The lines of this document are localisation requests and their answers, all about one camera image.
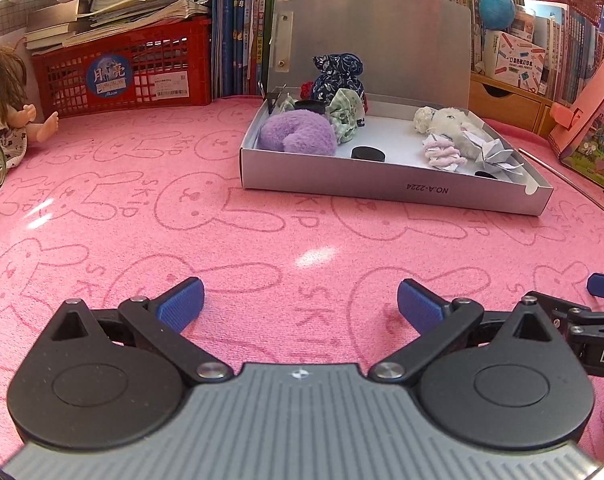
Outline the green checked scrunchie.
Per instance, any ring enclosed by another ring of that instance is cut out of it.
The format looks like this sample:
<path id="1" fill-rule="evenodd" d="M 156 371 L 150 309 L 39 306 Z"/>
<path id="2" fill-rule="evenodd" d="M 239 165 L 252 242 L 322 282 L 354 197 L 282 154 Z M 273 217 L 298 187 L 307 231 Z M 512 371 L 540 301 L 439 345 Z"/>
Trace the green checked scrunchie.
<path id="1" fill-rule="evenodd" d="M 364 127 L 365 105 L 359 94 L 352 89 L 340 88 L 328 107 L 326 116 L 339 145 L 352 141 L 356 130 Z"/>

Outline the wooden drawer shelf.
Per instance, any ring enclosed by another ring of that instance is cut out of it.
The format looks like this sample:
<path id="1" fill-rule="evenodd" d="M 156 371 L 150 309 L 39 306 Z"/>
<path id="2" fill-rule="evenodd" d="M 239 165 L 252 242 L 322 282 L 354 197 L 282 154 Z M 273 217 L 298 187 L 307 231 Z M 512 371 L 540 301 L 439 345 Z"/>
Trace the wooden drawer shelf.
<path id="1" fill-rule="evenodd" d="M 556 125 L 550 115 L 552 104 L 537 93 L 476 73 L 470 76 L 469 110 L 483 119 L 494 119 L 546 138 Z"/>

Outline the white paper origami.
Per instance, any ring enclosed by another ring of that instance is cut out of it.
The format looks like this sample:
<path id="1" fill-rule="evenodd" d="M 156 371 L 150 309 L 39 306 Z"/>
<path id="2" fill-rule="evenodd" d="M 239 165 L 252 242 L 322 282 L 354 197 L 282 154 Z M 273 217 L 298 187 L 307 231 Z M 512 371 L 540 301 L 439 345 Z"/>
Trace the white paper origami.
<path id="1" fill-rule="evenodd" d="M 483 136 L 463 128 L 462 134 L 474 146 L 477 152 L 476 163 L 479 164 L 488 174 L 509 174 L 509 176 L 522 176 L 523 163 L 512 159 L 514 150 L 506 148 L 502 140 L 492 138 L 485 140 Z"/>

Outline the black round lid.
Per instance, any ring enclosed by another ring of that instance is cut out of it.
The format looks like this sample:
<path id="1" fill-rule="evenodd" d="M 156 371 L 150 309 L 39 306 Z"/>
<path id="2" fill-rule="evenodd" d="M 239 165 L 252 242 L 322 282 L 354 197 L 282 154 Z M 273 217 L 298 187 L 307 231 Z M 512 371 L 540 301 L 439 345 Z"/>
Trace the black round lid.
<path id="1" fill-rule="evenodd" d="M 491 174 L 490 172 L 484 171 L 484 170 L 478 170 L 474 173 L 474 177 L 480 177 L 480 178 L 485 178 L 485 179 L 491 179 L 491 180 L 498 180 L 498 178 L 495 176 L 495 174 Z"/>
<path id="2" fill-rule="evenodd" d="M 372 146 L 357 146 L 351 151 L 352 159 L 369 160 L 369 162 L 385 162 L 385 154 L 379 148 Z"/>

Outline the red knitted scrunchie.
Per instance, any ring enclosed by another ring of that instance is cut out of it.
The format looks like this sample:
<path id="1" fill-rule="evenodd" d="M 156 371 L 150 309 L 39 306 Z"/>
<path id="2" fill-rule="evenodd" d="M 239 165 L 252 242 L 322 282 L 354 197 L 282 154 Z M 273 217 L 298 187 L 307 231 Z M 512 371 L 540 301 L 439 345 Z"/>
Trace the red knitted scrunchie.
<path id="1" fill-rule="evenodd" d="M 311 100 L 313 98 L 313 85 L 312 81 L 304 82 L 301 85 L 300 90 L 300 99 L 301 100 Z"/>

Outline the purple fluffy scrunchie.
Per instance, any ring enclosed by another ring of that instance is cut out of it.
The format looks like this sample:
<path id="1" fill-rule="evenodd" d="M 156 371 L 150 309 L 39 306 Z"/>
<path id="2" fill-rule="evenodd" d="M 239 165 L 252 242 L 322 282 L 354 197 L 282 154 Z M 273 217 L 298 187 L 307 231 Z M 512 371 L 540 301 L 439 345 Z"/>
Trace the purple fluffy scrunchie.
<path id="1" fill-rule="evenodd" d="M 333 156 L 337 137 L 323 116 L 310 110 L 289 110 L 270 116 L 261 125 L 257 147 L 281 153 Z"/>

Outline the navy floral fabric pouch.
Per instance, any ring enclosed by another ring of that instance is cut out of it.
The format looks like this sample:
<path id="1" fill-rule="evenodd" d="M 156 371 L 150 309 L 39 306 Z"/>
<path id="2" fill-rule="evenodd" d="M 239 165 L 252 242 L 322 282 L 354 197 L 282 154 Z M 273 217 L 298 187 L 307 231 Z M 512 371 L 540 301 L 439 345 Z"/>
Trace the navy floral fabric pouch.
<path id="1" fill-rule="evenodd" d="M 365 99 L 364 84 L 359 77 L 364 72 L 361 59 L 353 53 L 316 55 L 313 62 L 319 75 L 311 84 L 311 98 L 329 104 L 340 89 L 353 90 Z"/>

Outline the large blue round plush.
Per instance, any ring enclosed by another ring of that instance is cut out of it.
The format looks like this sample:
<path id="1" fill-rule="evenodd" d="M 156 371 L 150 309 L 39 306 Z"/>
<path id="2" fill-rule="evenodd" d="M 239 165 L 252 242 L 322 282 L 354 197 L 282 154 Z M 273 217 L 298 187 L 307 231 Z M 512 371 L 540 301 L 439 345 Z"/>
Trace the large blue round plush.
<path id="1" fill-rule="evenodd" d="M 507 30 L 516 16 L 514 0 L 482 0 L 479 10 L 486 30 Z"/>

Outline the white label printer box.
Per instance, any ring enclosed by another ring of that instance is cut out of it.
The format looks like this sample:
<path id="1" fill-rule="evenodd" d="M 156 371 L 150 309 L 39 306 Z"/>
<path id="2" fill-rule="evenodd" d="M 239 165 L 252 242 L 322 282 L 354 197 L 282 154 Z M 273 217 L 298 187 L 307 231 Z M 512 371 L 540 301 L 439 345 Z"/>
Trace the white label printer box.
<path id="1" fill-rule="evenodd" d="M 537 93 L 546 51 L 508 32 L 487 30 L 484 39 L 484 73 L 488 78 Z"/>

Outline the silver open cardboard box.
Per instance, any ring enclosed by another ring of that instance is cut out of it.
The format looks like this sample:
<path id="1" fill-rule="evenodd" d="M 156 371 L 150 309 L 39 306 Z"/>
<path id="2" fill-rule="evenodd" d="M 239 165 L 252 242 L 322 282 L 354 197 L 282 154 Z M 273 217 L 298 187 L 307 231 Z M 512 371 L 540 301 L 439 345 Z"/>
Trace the silver open cardboard box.
<path id="1" fill-rule="evenodd" d="M 256 112 L 239 151 L 241 182 L 250 190 L 335 195 L 396 200 L 429 205 L 481 209 L 505 214 L 538 216 L 545 209 L 552 186 L 514 150 L 523 163 L 522 176 L 495 174 L 498 180 L 474 177 L 483 168 L 475 159 L 453 171 L 431 167 L 423 154 L 424 136 L 413 128 L 419 107 L 467 105 L 432 103 L 405 96 L 369 93 L 365 125 L 333 156 L 291 154 L 257 147 L 259 128 L 277 113 L 280 104 L 300 93 L 301 85 L 276 82 L 267 86 L 271 97 Z M 506 148 L 511 145 L 502 140 Z M 379 148 L 385 162 L 352 159 L 357 146 Z"/>

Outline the stack of books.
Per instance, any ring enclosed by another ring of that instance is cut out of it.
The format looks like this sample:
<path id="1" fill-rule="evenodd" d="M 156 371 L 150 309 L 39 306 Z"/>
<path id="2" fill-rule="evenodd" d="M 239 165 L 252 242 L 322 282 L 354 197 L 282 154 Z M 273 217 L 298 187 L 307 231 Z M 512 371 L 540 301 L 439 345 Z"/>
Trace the stack of books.
<path id="1" fill-rule="evenodd" d="M 25 47 L 44 52 L 88 44 L 210 12 L 211 0 L 76 0 L 29 15 Z"/>

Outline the red plastic basket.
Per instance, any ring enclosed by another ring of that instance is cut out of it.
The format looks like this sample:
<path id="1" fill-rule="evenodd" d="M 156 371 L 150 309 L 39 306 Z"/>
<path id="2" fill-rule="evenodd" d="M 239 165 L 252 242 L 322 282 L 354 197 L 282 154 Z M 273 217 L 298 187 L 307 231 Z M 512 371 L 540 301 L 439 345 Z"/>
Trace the red plastic basket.
<path id="1" fill-rule="evenodd" d="M 155 24 L 34 54 L 44 114 L 62 117 L 212 101 L 211 20 Z"/>

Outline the doll with brown hair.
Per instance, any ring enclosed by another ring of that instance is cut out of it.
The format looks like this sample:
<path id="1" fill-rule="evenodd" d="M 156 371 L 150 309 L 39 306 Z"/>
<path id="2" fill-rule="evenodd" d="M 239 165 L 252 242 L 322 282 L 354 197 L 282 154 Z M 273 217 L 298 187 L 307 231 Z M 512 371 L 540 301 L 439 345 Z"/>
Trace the doll with brown hair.
<path id="1" fill-rule="evenodd" d="M 36 122 L 38 110 L 27 99 L 26 82 L 24 61 L 10 47 L 0 46 L 0 180 L 20 164 L 29 144 L 44 143 L 59 130 L 57 112 Z"/>

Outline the row of upright books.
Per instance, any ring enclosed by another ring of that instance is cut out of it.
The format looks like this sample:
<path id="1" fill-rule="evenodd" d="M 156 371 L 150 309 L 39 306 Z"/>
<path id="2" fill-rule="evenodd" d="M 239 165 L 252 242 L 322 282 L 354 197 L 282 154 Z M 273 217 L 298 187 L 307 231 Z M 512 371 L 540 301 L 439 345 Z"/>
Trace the row of upright books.
<path id="1" fill-rule="evenodd" d="M 476 11 L 449 0 L 211 0 L 214 96 L 297 86 L 351 53 L 369 93 L 467 105 Z"/>

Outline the white plush toy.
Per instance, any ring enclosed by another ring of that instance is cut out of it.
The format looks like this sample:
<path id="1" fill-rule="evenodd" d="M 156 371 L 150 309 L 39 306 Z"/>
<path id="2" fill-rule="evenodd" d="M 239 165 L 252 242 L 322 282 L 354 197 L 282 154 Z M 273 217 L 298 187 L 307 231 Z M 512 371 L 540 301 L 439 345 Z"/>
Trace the white plush toy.
<path id="1" fill-rule="evenodd" d="M 454 147 L 457 148 L 460 155 L 466 158 L 476 158 L 480 153 L 480 148 L 468 139 L 468 133 L 481 139 L 482 142 L 493 140 L 492 136 L 482 128 L 470 122 L 463 110 L 453 107 L 436 110 L 432 115 L 427 132 L 436 136 L 446 136 L 454 143 Z"/>

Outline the metal straw rod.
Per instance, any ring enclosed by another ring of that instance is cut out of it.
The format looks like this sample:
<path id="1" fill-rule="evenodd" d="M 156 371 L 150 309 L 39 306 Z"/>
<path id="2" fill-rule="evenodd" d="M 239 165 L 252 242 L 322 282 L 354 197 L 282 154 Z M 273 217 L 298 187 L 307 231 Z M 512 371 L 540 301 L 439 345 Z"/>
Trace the metal straw rod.
<path id="1" fill-rule="evenodd" d="M 604 205 L 602 203 L 599 203 L 594 196 L 591 196 L 590 193 L 587 193 L 586 191 L 582 190 L 579 185 L 575 184 L 568 177 L 564 176 L 560 171 L 548 165 L 547 162 L 543 162 L 541 159 L 529 153 L 528 151 L 523 150 L 523 148 L 517 148 L 517 150 L 520 155 L 524 156 L 527 160 L 530 160 L 530 162 L 534 162 L 534 164 L 536 164 L 537 166 L 540 166 L 543 169 L 549 171 L 553 176 L 564 182 L 566 185 L 569 185 L 572 190 L 575 190 L 575 192 L 580 193 L 584 198 L 586 198 L 590 203 L 592 203 L 604 213 Z"/>

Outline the pink triangular toy house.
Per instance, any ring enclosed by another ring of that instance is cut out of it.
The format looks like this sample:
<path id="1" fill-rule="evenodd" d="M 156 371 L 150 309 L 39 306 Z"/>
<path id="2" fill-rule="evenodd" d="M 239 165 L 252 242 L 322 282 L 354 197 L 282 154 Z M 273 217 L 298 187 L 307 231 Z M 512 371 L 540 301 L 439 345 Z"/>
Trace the pink triangular toy house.
<path id="1" fill-rule="evenodd" d="M 554 104 L 548 141 L 562 165 L 604 190 L 604 59 L 569 105 Z"/>

